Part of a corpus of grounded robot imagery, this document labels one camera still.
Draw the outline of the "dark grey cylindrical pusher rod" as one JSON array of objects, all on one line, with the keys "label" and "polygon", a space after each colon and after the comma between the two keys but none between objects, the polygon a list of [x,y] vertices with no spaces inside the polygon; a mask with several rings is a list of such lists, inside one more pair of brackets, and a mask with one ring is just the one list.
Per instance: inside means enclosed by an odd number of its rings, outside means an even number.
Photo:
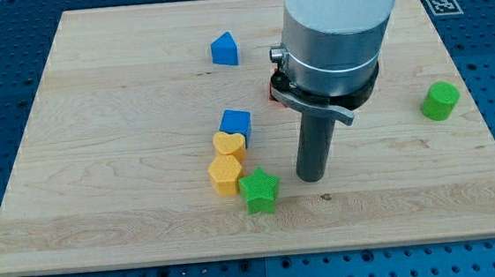
[{"label": "dark grey cylindrical pusher rod", "polygon": [[300,125],[296,173],[307,183],[317,182],[326,171],[336,123],[333,119],[303,114]]}]

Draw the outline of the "black clamp mount with lever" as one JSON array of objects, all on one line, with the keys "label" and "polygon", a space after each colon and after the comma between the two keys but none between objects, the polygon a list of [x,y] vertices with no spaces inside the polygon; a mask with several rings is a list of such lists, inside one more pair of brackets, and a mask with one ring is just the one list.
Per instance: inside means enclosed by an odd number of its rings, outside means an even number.
[{"label": "black clamp mount with lever", "polygon": [[363,84],[348,94],[330,95],[315,94],[303,90],[288,76],[285,67],[288,65],[290,53],[284,46],[272,46],[269,57],[277,64],[270,78],[270,98],[302,114],[325,117],[346,125],[353,124],[355,109],[363,106],[371,97],[373,87],[379,74],[379,62],[373,57],[371,73]]}]

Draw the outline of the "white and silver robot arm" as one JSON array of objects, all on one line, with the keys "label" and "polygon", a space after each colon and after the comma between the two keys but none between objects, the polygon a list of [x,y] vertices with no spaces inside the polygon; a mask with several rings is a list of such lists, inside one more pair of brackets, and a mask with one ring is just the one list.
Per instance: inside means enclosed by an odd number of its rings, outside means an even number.
[{"label": "white and silver robot arm", "polygon": [[284,0],[270,93],[302,115],[296,173],[325,174],[336,123],[351,125],[370,98],[395,0]]}]

